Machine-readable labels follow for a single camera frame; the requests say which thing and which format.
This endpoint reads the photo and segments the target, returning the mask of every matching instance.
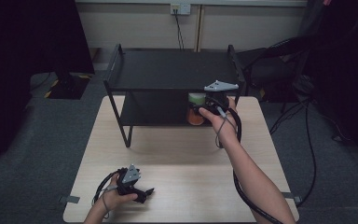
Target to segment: human hand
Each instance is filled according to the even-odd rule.
[[[117,185],[118,174],[114,174],[111,178],[109,186]],[[116,189],[105,191],[97,202],[91,207],[87,217],[84,221],[85,224],[101,223],[103,217],[108,211],[115,210],[122,203],[135,200],[137,194],[119,195]]]
[[[110,180],[109,186],[117,185],[118,174],[114,174]],[[106,208],[109,211],[115,210],[122,203],[130,202],[135,200],[138,197],[137,194],[127,194],[127,195],[119,195],[116,189],[109,190],[103,193],[103,196],[100,197],[100,200],[103,200],[106,204]]]
[[[233,109],[235,112],[237,112],[235,101],[232,98],[228,97],[228,102],[229,102],[228,107]],[[199,112],[203,117],[205,117],[212,123],[213,129],[218,134],[219,140],[222,142],[223,145],[226,142],[231,141],[232,139],[237,139],[236,137],[237,124],[235,123],[234,118],[229,112],[226,113],[227,120],[229,122],[227,120],[225,121],[225,119],[222,118],[222,116],[217,116],[205,108],[200,108]]]

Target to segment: human arm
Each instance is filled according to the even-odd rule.
[[[109,186],[115,186],[117,184],[118,174],[112,176]],[[101,223],[103,217],[107,214],[106,207],[109,211],[115,210],[122,203],[126,203],[135,200],[138,197],[137,194],[119,195],[116,189],[104,192],[97,202],[91,207],[86,219],[85,224]]]
[[[230,98],[229,104],[236,111],[235,103]],[[219,140],[228,154],[246,197],[280,222],[296,223],[281,192],[243,148],[237,139],[233,126],[227,121],[224,122],[221,116],[216,116],[204,108],[200,109],[200,113],[212,123],[214,130],[218,133]],[[234,126],[236,125],[234,118],[229,113],[227,119]],[[269,223],[254,210],[252,212],[257,223]]]

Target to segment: wooden table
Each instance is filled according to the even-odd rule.
[[[115,96],[120,110],[123,96]],[[290,192],[257,100],[241,97],[242,144],[282,192]],[[126,148],[112,106],[103,98],[63,219],[83,222],[101,181],[134,164],[142,178],[135,187],[155,188],[144,204],[122,205],[109,222],[253,222],[235,190],[227,153],[214,142],[212,127],[134,127]],[[298,220],[293,199],[286,199]]]

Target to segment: black metal shelf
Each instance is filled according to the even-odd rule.
[[[216,80],[238,84],[244,78],[234,48],[227,52],[126,51],[117,45],[103,81],[126,147],[133,126],[186,126],[188,94],[205,92]],[[124,91],[121,113],[112,92]],[[123,126],[130,126],[128,136]]]

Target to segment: gray carpet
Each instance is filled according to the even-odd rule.
[[[35,75],[32,85],[46,76]],[[32,92],[21,129],[0,156],[0,223],[64,223],[59,199],[71,192],[105,91],[103,72],[98,71],[80,100],[45,99],[54,79],[50,76]],[[261,103],[261,107],[271,127],[281,104]],[[272,135],[289,186],[302,197],[313,176],[305,124],[302,109]],[[331,140],[334,125],[314,105],[309,109],[309,127],[317,176],[311,195],[298,208],[298,223],[358,223],[357,147]]]

